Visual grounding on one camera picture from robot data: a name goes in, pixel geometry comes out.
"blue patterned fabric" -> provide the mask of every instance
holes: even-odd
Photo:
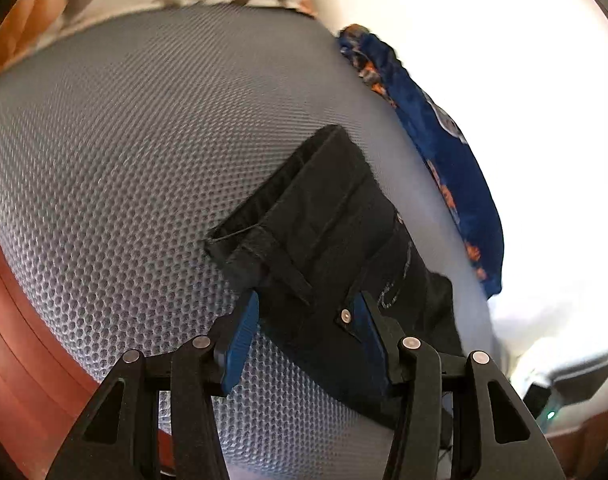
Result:
[[[501,291],[504,241],[482,170],[459,127],[408,75],[395,51],[360,25],[338,38],[341,53],[395,109],[450,209],[487,298]]]

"white wall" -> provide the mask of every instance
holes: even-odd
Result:
[[[314,1],[331,31],[356,22],[391,44],[466,135],[503,222],[504,291],[490,308],[510,352],[542,336],[559,338],[559,361],[607,348],[608,20],[597,4]]]

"chair seat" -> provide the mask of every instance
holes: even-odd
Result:
[[[33,308],[96,380],[126,349],[205,333],[234,296],[202,239],[325,124],[365,152],[427,266],[453,283],[464,351],[493,351],[482,289],[394,111],[316,21],[283,9],[143,12],[0,76],[0,244]],[[215,417],[227,462],[279,478],[381,475],[391,431],[258,335]],[[161,428],[170,431],[162,396]]]

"metal pin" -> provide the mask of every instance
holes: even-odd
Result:
[[[402,339],[402,345],[408,350],[417,350],[421,346],[421,341],[416,337],[404,337],[404,339]]]
[[[140,353],[137,350],[127,350],[124,352],[122,359],[124,359],[125,363],[134,363],[140,358]]]
[[[195,348],[208,348],[210,346],[210,338],[205,335],[198,335],[193,339],[193,346]]]
[[[490,357],[488,357],[486,352],[477,351],[472,354],[472,360],[481,365],[485,365],[488,363],[488,361],[490,361]]]

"blue gripper pad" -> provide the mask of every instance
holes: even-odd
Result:
[[[253,290],[246,304],[235,306],[235,313],[239,312],[237,329],[232,336],[225,358],[225,374],[222,380],[222,391],[225,395],[239,383],[244,369],[244,363],[248,357],[251,343],[257,332],[257,323],[260,315],[260,301],[257,293]]]
[[[355,295],[351,307],[353,310],[351,326],[361,341],[362,349],[370,365],[371,382],[378,387],[382,397],[384,397],[390,387],[390,381],[386,375],[386,350],[361,293]]]

